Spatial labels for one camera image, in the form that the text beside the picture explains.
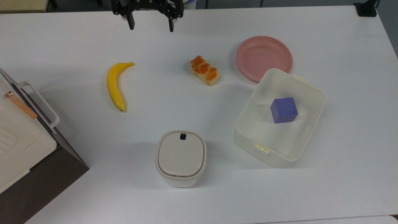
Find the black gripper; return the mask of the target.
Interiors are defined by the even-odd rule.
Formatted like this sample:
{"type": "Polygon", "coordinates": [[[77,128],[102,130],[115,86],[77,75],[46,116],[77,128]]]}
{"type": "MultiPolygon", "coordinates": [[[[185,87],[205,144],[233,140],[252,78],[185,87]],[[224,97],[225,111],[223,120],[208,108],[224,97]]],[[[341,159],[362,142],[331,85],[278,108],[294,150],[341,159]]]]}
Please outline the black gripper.
{"type": "Polygon", "coordinates": [[[168,18],[169,30],[174,32],[175,19],[183,17],[182,0],[112,0],[113,14],[127,19],[129,29],[134,30],[135,21],[132,13],[139,9],[159,11],[168,18]]]}

